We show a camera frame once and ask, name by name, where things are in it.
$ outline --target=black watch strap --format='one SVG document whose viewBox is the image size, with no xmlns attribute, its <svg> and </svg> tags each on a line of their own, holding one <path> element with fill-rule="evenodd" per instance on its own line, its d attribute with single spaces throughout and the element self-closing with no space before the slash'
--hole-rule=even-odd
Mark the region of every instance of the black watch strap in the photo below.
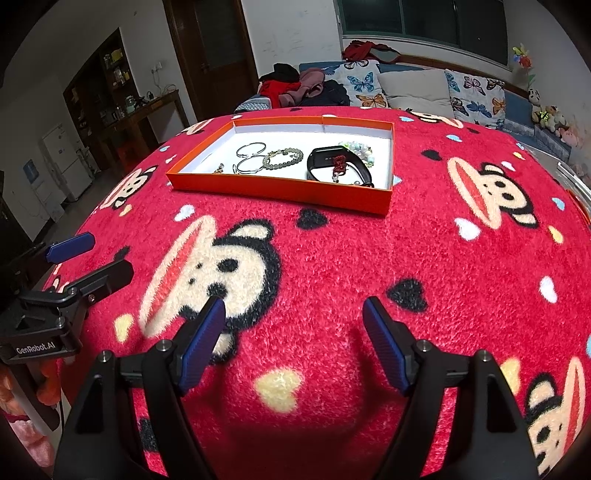
<svg viewBox="0 0 591 480">
<path fill-rule="evenodd" d="M 365 166 L 365 163 L 363 163 L 363 161 L 357 155 L 351 152 L 351 150 L 341 145 L 335 147 L 315 148 L 312 150 L 308 156 L 307 163 L 308 171 L 306 175 L 308 180 L 319 181 L 316 176 L 314 176 L 313 170 L 316 168 L 334 167 L 335 158 L 340 155 L 344 155 L 345 162 L 350 163 L 357 169 L 357 172 L 363 181 L 361 186 L 373 188 L 374 184 L 372 183 L 371 173 Z"/>
</svg>

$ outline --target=wooden shelf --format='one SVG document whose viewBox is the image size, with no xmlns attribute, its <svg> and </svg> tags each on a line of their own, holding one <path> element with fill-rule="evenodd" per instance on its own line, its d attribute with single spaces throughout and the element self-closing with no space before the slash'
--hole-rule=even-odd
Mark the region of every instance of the wooden shelf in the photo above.
<svg viewBox="0 0 591 480">
<path fill-rule="evenodd" d="M 119 49 L 123 56 L 116 62 L 106 66 L 104 57 Z M 113 82 L 116 81 L 115 69 L 117 68 L 121 70 L 123 75 L 127 73 L 129 80 L 126 80 L 122 85 L 118 83 L 113 86 Z M 72 89 L 76 89 L 77 101 L 73 99 Z M 113 122 L 105 125 L 103 118 L 108 121 L 109 117 L 116 113 L 118 106 L 125 109 L 125 98 L 129 95 L 139 98 L 119 29 L 114 31 L 86 60 L 63 95 L 82 143 L 90 147 L 90 151 L 101 169 L 109 168 L 109 162 L 100 145 L 98 145 L 98 138 L 101 132 L 111 127 L 117 120 L 114 119 Z M 84 128 L 79 128 L 78 117 L 81 112 L 84 112 L 87 122 Z M 125 133 L 122 134 L 121 141 L 125 140 L 125 135 Z"/>
</svg>

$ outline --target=blue gripper pad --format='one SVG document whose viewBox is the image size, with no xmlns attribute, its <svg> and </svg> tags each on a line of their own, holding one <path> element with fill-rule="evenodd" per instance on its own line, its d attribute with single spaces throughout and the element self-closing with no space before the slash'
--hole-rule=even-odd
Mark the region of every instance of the blue gripper pad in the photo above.
<svg viewBox="0 0 591 480">
<path fill-rule="evenodd" d="M 194 320 L 185 322 L 175 335 L 186 335 L 177 342 L 178 388 L 185 395 L 199 384 L 212 357 L 217 338 L 226 326 L 226 306 L 222 299 L 211 297 Z"/>
<path fill-rule="evenodd" d="M 92 250 L 95 247 L 95 237 L 92 233 L 81 233 L 68 240 L 52 245 L 47 249 L 45 260 L 59 264 Z"/>
<path fill-rule="evenodd" d="M 370 297 L 363 303 L 363 324 L 374 346 L 375 353 L 384 369 L 388 383 L 407 395 L 411 387 L 411 381 L 407 377 L 407 371 L 411 367 L 407 362 L 413 358 L 412 335 L 406 329 L 396 335 L 396 324 L 377 297 Z"/>
</svg>

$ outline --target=throw pillow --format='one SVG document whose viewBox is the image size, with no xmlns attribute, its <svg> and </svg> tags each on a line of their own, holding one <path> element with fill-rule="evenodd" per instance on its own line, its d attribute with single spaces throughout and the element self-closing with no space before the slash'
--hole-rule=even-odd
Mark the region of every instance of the throw pillow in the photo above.
<svg viewBox="0 0 591 480">
<path fill-rule="evenodd" d="M 348 61 L 335 67 L 327 67 L 324 72 L 345 87 L 351 106 L 388 108 L 386 96 L 378 80 L 377 61 Z"/>
<path fill-rule="evenodd" d="M 505 82 L 446 70 L 449 96 L 458 120 L 485 127 L 503 127 Z"/>
<path fill-rule="evenodd" d="M 387 72 L 378 79 L 391 108 L 454 118 L 443 70 Z"/>
</svg>

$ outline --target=orange box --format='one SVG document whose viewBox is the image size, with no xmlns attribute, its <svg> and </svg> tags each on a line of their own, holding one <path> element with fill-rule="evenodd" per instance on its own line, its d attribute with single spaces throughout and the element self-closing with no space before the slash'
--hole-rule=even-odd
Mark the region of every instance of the orange box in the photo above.
<svg viewBox="0 0 591 480">
<path fill-rule="evenodd" d="M 378 129 L 391 135 L 391 165 L 387 189 L 336 184 L 326 181 L 299 180 L 242 174 L 182 173 L 196 157 L 211 147 L 225 134 L 238 127 L 264 125 L 322 125 L 339 127 L 362 127 Z M 282 116 L 267 118 L 246 118 L 229 121 L 206 137 L 189 153 L 181 158 L 168 172 L 173 187 L 178 190 L 195 192 L 238 194 L 266 199 L 290 200 L 315 203 L 385 216 L 389 211 L 394 175 L 394 124 L 368 119 L 335 116 Z"/>
</svg>

